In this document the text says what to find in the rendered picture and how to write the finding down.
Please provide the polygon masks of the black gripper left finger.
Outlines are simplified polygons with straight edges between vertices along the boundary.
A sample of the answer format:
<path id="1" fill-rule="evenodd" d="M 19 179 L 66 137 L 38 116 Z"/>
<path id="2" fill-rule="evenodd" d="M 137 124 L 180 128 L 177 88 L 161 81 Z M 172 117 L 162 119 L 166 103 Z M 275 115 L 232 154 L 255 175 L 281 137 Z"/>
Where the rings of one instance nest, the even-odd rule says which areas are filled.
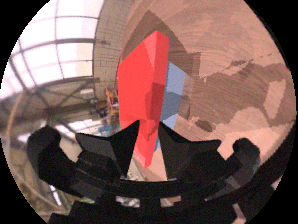
<path id="1" fill-rule="evenodd" d="M 84 132 L 77 132 L 74 135 L 76 135 L 77 144 L 80 145 L 81 149 L 110 157 L 116 165 L 117 171 L 120 172 L 121 179 L 126 179 L 133 151 L 136 148 L 138 129 L 140 129 L 140 120 L 134 121 L 110 137 L 100 137 L 90 135 L 90 133 L 88 135 Z"/>

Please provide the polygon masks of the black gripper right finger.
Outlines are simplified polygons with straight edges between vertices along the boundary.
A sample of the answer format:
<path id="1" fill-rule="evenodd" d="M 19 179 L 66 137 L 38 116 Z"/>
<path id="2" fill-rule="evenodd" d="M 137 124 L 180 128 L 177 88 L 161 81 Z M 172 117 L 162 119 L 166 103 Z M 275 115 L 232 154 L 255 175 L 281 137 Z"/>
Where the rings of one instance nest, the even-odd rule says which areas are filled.
<path id="1" fill-rule="evenodd" d="M 209 152 L 221 147 L 221 140 L 190 141 L 174 129 L 160 121 L 158 128 L 158 141 L 164 159 L 166 180 L 176 180 L 177 173 L 188 163 L 190 157 L 198 152 Z"/>

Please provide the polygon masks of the red square lid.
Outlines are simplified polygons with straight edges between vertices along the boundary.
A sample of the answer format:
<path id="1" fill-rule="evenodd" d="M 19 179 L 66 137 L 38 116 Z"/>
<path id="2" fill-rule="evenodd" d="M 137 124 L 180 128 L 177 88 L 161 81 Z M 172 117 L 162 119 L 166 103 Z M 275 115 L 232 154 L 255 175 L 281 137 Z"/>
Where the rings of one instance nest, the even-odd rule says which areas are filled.
<path id="1" fill-rule="evenodd" d="M 160 128 L 162 96 L 166 83 L 169 37 L 150 34 L 118 65 L 118 108 L 121 129 L 140 120 L 137 159 L 148 168 Z"/>

